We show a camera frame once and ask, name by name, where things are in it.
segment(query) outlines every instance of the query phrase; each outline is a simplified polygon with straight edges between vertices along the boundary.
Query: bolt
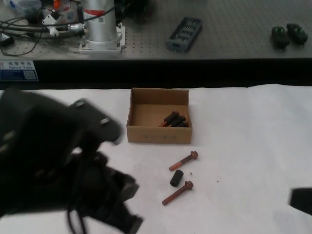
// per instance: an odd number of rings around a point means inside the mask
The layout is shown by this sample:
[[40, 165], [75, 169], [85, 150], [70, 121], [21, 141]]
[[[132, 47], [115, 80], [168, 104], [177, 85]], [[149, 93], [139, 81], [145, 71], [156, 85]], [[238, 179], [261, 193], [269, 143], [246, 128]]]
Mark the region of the bolt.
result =
[[191, 181], [186, 181], [185, 185], [180, 188], [179, 190], [175, 191], [172, 195], [167, 197], [165, 200], [162, 201], [162, 204], [165, 206], [169, 202], [176, 199], [178, 196], [180, 196], [182, 193], [184, 193], [186, 190], [192, 190], [192, 187], [194, 187], [194, 184]]
[[173, 171], [179, 168], [180, 166], [182, 166], [184, 163], [190, 161], [191, 159], [197, 159], [197, 157], [198, 157], [198, 153], [196, 151], [191, 151], [191, 154], [189, 156], [182, 159], [180, 162], [177, 162], [175, 165], [172, 165], [171, 167], [169, 167], [169, 170]]

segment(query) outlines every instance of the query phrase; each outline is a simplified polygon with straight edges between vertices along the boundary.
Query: screw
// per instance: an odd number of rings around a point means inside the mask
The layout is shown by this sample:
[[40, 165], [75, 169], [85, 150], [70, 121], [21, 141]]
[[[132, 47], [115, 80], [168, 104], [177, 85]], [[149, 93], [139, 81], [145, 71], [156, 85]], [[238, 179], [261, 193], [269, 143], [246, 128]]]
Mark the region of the screw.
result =
[[2, 140], [7, 141], [7, 140], [11, 139], [12, 137], [14, 137], [14, 135], [15, 135], [15, 132], [10, 131], [3, 136]]
[[186, 181], [185, 185], [180, 188], [179, 190], [175, 191], [172, 195], [167, 197], [165, 200], [162, 201], [162, 204], [165, 206], [169, 202], [176, 199], [178, 196], [180, 196], [182, 193], [184, 193], [186, 190], [192, 190], [192, 187], [194, 187], [194, 184], [191, 181]]
[[8, 147], [7, 144], [2, 145], [2, 146], [0, 147], [0, 154], [1, 154], [1, 153], [4, 153], [8, 148], [9, 148], [9, 147]]
[[84, 102], [83, 101], [78, 101], [77, 103], [76, 103], [76, 107], [81, 107], [81, 106], [83, 106], [84, 105]]
[[104, 125], [104, 124], [106, 124], [107, 122], [109, 122], [109, 118], [102, 119], [101, 122], [100, 122], [100, 124], [101, 124], [101, 125]]
[[198, 157], [198, 153], [196, 151], [191, 151], [191, 154], [189, 156], [182, 159], [180, 162], [177, 162], [175, 165], [172, 165], [171, 167], [169, 167], [169, 170], [173, 171], [179, 168], [180, 166], [182, 166], [184, 163], [190, 161], [191, 159], [197, 159], [197, 157]]

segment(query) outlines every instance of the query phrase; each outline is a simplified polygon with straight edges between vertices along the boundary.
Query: white table surface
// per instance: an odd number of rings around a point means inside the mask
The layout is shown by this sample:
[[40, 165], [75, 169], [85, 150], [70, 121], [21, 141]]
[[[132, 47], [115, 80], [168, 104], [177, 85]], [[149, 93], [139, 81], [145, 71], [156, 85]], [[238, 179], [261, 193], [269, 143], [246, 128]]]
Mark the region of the white table surface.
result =
[[[39, 92], [67, 104], [88, 98], [125, 128], [129, 90]], [[109, 166], [140, 185], [127, 201], [145, 218], [138, 234], [310, 234], [312, 217], [287, 203], [292, 187], [312, 185], [312, 87], [191, 89], [190, 108], [191, 145], [134, 144], [125, 135], [119, 146], [101, 146]], [[194, 150], [198, 161], [181, 167], [194, 189], [164, 207], [176, 190], [168, 167]], [[120, 233], [89, 218], [87, 226]], [[0, 234], [69, 233], [65, 212], [0, 221]]]

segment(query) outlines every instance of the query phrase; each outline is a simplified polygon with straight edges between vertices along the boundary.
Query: open cardboard box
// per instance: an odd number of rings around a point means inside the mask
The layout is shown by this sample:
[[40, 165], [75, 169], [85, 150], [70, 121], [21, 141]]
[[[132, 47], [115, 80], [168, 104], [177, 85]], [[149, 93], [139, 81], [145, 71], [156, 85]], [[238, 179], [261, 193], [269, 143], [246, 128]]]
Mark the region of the open cardboard box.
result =
[[[192, 122], [188, 90], [133, 88], [130, 102], [128, 142], [191, 143]], [[178, 111], [181, 116], [185, 116], [189, 127], [158, 127], [172, 111]]]

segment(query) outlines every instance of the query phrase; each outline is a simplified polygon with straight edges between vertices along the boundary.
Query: bolt head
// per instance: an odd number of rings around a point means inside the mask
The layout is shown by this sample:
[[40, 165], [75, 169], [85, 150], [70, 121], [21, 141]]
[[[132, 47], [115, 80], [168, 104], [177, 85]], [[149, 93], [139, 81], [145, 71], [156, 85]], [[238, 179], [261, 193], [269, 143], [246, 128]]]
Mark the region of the bolt head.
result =
[[188, 190], [192, 190], [192, 187], [194, 187], [194, 184], [191, 181], [186, 181], [185, 186]]
[[191, 151], [191, 156], [193, 159], [197, 159], [198, 158], [198, 153], [196, 151]]

